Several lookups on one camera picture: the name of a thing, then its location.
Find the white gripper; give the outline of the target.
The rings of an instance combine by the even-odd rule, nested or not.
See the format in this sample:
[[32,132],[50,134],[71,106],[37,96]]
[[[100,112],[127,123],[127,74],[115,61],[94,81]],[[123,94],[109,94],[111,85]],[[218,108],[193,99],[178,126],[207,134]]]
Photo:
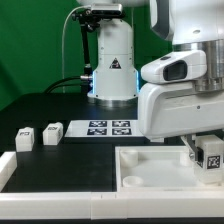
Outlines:
[[138,122],[150,140],[184,135],[190,159],[202,163],[204,151],[190,134],[224,128],[224,91],[196,93],[192,82],[147,83],[139,93]]

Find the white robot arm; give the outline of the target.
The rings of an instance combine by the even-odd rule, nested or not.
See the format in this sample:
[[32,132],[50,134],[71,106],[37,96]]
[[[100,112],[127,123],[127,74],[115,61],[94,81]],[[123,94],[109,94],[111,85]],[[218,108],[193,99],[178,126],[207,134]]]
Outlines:
[[[77,0],[81,25],[99,26],[98,65],[88,96],[100,103],[136,99],[148,139],[224,128],[224,0]],[[172,51],[135,70],[125,7],[147,4],[153,32]]]

